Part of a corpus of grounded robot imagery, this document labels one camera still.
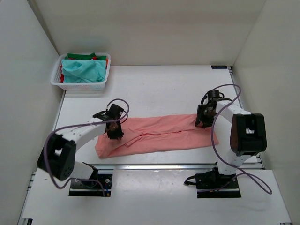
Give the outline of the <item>pink t shirt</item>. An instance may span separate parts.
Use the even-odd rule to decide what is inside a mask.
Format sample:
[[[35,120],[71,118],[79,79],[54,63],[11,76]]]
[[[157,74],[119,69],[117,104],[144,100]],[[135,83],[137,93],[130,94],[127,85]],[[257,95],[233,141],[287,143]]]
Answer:
[[[99,158],[112,158],[218,144],[218,138],[210,136],[211,128],[196,127],[195,120],[195,114],[129,118],[121,126],[124,136],[120,140],[100,135],[95,150]]]

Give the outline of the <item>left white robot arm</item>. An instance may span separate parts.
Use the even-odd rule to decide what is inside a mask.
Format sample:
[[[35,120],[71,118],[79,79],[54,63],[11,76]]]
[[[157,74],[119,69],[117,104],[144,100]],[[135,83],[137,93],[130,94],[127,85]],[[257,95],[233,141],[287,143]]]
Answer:
[[[76,152],[93,138],[112,130],[112,138],[123,136],[120,121],[128,117],[128,112],[100,111],[84,124],[69,125],[52,131],[47,137],[37,161],[37,167],[47,172],[57,189],[64,189],[67,184],[76,180],[79,182],[98,184],[98,170],[87,163],[75,160]]]

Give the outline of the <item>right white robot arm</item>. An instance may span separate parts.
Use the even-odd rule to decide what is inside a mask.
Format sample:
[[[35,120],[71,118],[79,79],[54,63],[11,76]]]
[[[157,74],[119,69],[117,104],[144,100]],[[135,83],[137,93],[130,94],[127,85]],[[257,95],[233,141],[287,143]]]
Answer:
[[[211,142],[215,143],[214,126],[219,116],[231,124],[229,150],[222,157],[213,149],[218,162],[210,172],[203,173],[202,184],[208,189],[226,187],[235,179],[241,165],[267,148],[265,119],[260,113],[251,113],[235,105],[228,98],[211,98],[197,108],[195,126],[211,128]]]

